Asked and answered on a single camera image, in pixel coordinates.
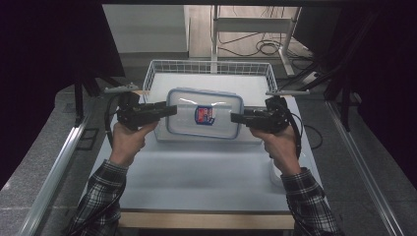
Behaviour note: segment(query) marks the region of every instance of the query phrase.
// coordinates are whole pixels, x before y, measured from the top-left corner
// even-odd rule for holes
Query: metal rail
[[[381,219],[383,220],[384,225],[387,228],[389,235],[404,235],[392,208],[390,207],[386,197],[384,196],[383,192],[377,184],[377,181],[372,175],[371,170],[369,169],[364,157],[362,156],[361,151],[356,146],[356,143],[353,140],[351,134],[344,130],[343,124],[338,118],[340,117],[340,114],[337,110],[336,104],[334,102],[327,101],[326,106],[331,114],[338,132],[343,139],[343,142],[349,150],[353,162],[358,169],[358,172],[369,192],[369,195],[371,196],[372,201],[375,204],[375,207],[377,208],[378,213],[381,216]]]
[[[19,230],[18,235],[30,236],[36,232],[36,229],[55,193],[56,187],[58,186],[61,177],[67,168],[68,162],[70,161],[71,156],[77,146],[78,140],[80,139],[86,127],[90,111],[91,109],[87,110],[87,114],[82,120],[81,124],[78,127],[73,127],[70,134],[68,135],[68,138],[62,146],[61,151],[55,160],[55,163],[53,164],[48,176],[45,179],[45,182],[43,183],[36,199],[34,200],[30,211],[25,218],[25,221]]]

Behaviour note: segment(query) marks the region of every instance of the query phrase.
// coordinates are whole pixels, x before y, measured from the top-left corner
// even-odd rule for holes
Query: wall
[[[188,7],[103,5],[119,53],[187,52]]]

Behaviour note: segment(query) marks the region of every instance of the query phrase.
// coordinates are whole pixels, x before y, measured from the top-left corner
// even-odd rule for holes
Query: hand
[[[301,173],[295,150],[294,130],[291,126],[277,134],[270,134],[253,128],[250,130],[253,136],[265,142],[265,150],[273,158],[273,163],[283,175],[289,176]]]
[[[130,166],[136,153],[145,146],[145,136],[156,128],[157,122],[144,125],[138,131],[131,131],[120,123],[113,128],[113,150],[110,161],[122,166]]]

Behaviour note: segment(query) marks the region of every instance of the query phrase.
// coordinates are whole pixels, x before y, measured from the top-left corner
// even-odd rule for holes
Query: gray floor
[[[140,86],[151,59],[188,59],[183,54],[127,54],[121,55],[126,78],[117,80],[123,84],[134,82]],[[276,59],[222,58],[223,60],[250,60],[270,62],[278,83],[287,82],[282,65]],[[109,87],[98,80],[100,87]],[[299,81],[291,88],[297,88]],[[323,135],[323,144],[313,149],[328,202],[346,235],[389,235],[370,198],[367,188],[343,144],[323,99],[326,84],[312,89],[312,94],[297,97],[303,122],[313,126]],[[91,150],[76,150],[71,158],[64,178],[59,184],[51,204],[41,220],[36,235],[59,235],[71,218],[81,197],[85,183],[95,162],[104,137],[102,114],[109,94],[100,97],[85,95],[86,104],[92,106],[87,128],[98,129],[98,136]],[[49,173],[56,156],[74,125],[73,88],[66,88],[56,95],[55,109],[34,142],[22,164],[0,192],[0,235],[16,235],[34,201],[41,185]],[[406,179],[395,161],[370,132],[356,111],[350,108],[351,135],[362,151],[377,183],[392,207],[404,235],[417,235],[417,192]],[[310,145],[314,147],[320,137],[306,128]],[[79,143],[87,147],[89,141]],[[167,230],[123,230],[123,235],[279,235],[276,231],[167,231]]]

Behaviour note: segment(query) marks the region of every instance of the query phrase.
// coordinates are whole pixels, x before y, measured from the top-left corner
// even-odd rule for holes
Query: plaid shirt sleeve
[[[294,236],[344,235],[325,202],[324,190],[309,169],[302,168],[302,173],[281,179],[295,219]]]
[[[101,166],[89,178],[87,192],[80,201],[67,232],[79,228],[92,215],[109,206],[117,196],[122,194],[127,171],[127,167],[113,164],[109,160],[103,161]],[[113,235],[119,218],[120,206],[119,203],[116,203],[103,216],[77,235]]]

